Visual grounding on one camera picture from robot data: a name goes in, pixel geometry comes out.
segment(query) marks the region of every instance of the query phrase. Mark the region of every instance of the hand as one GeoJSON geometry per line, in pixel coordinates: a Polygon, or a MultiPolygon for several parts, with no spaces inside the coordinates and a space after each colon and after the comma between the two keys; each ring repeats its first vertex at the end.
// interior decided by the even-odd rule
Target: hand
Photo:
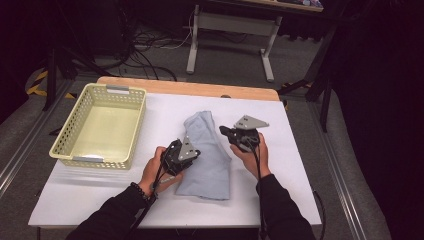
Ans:
{"type": "MultiPolygon", "coordinates": [[[[150,197],[150,195],[152,195],[152,190],[150,189],[150,185],[155,181],[156,178],[156,174],[158,172],[158,169],[160,167],[160,156],[161,154],[166,150],[165,147],[157,147],[156,151],[155,151],[155,156],[149,160],[149,162],[147,162],[146,167],[143,170],[143,176],[141,177],[141,181],[138,183],[138,185],[140,186],[140,188],[143,190],[143,192],[150,197]]],[[[165,173],[162,176],[162,180],[167,179],[171,177],[171,175],[165,173]]],[[[164,190],[166,190],[169,186],[171,186],[172,184],[181,181],[181,179],[183,178],[183,173],[179,173],[177,176],[175,176],[174,179],[160,184],[156,193],[162,192],[164,190]]]]}
{"type": "MultiPolygon", "coordinates": [[[[271,174],[271,171],[268,168],[268,147],[266,146],[265,138],[262,133],[259,133],[259,140],[260,143],[259,146],[256,147],[256,154],[260,160],[259,166],[261,168],[261,178],[263,178],[271,174]]],[[[251,172],[253,176],[255,176],[256,179],[259,180],[255,155],[252,152],[242,152],[234,144],[231,144],[230,148],[234,152],[234,154],[243,161],[243,164],[246,169],[249,170],[249,172],[251,172]]]]}

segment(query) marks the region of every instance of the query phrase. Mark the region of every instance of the folded cloth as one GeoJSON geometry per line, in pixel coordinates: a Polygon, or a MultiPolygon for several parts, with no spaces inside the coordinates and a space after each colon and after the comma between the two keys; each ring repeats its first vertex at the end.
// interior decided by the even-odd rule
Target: folded cloth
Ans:
{"type": "Polygon", "coordinates": [[[201,154],[185,170],[177,195],[213,200],[230,199],[230,162],[215,131],[210,111],[197,112],[184,122],[186,134],[201,154]]]}

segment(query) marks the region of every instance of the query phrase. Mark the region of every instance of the person's left hand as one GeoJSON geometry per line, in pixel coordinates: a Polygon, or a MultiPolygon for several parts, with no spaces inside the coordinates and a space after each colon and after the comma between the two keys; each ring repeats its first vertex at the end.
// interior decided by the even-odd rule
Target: person's left hand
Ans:
{"type": "MultiPolygon", "coordinates": [[[[166,150],[165,147],[156,148],[155,156],[152,159],[150,159],[149,162],[147,162],[146,167],[143,170],[143,176],[141,177],[141,181],[138,183],[140,188],[148,197],[152,195],[152,190],[150,189],[150,185],[155,181],[156,174],[160,167],[160,156],[165,150],[166,150]]],[[[163,174],[161,180],[167,179],[171,176],[172,175],[165,173],[163,174]]],[[[183,178],[183,173],[181,172],[177,176],[175,176],[174,179],[167,181],[163,184],[160,184],[156,193],[166,190],[172,184],[181,181],[182,178],[183,178]]]]}

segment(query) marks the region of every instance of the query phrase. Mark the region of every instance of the white tabletop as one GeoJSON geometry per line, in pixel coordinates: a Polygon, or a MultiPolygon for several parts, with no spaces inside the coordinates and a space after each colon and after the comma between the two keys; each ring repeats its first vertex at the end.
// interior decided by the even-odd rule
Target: white tabletop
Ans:
{"type": "Polygon", "coordinates": [[[122,192],[130,182],[138,182],[157,146],[168,146],[183,139],[183,122],[198,111],[209,110],[216,133],[232,158],[230,200],[214,201],[177,196],[177,186],[159,195],[140,227],[257,227],[259,199],[256,179],[245,170],[229,148],[219,126],[232,127],[243,115],[261,119],[270,127],[258,129],[269,148],[269,166],[283,187],[288,189],[302,215],[310,224],[321,224],[318,209],[291,131],[284,106],[277,101],[241,100],[171,94],[148,94],[130,170],[66,167],[57,161],[29,225],[43,228],[75,227],[87,219],[110,197],[122,192]]]}

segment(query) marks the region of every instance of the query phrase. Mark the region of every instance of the person's right arm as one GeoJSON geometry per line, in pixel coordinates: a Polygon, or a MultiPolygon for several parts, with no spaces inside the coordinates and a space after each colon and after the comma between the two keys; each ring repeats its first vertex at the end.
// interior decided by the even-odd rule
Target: person's right arm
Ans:
{"type": "Polygon", "coordinates": [[[259,140],[260,144],[256,148],[256,153],[260,159],[260,178],[254,154],[242,152],[235,145],[231,145],[230,148],[243,161],[246,169],[260,182],[262,208],[269,237],[271,239],[315,239],[311,225],[302,216],[296,203],[290,198],[289,192],[271,173],[268,167],[268,147],[261,133],[259,133],[259,140]]]}

